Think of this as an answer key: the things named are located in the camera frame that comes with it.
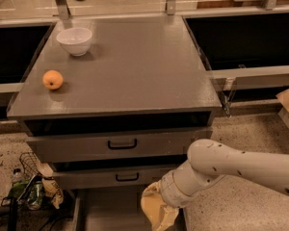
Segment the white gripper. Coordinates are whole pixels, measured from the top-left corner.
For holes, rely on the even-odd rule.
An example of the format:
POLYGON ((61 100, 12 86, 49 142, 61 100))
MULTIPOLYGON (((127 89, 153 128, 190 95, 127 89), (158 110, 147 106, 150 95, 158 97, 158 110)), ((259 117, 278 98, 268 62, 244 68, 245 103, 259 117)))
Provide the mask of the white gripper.
POLYGON ((142 193, 142 197, 161 194, 165 203, 161 205, 155 214, 155 220, 152 224, 153 231, 166 231, 174 225, 179 214, 178 208, 185 208, 193 198, 183 193, 174 183, 173 172, 165 174, 160 182, 153 182, 146 187, 142 193))

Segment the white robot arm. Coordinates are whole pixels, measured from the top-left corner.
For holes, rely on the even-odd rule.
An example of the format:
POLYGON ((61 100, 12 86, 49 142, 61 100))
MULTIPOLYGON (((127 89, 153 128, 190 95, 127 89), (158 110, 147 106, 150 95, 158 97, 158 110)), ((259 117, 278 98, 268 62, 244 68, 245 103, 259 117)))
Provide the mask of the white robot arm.
POLYGON ((289 196, 289 155, 242 151, 200 139, 190 145, 183 164, 144 189, 141 207, 151 230, 166 231, 173 226, 179 211, 194 200, 196 193, 226 175, 289 196))

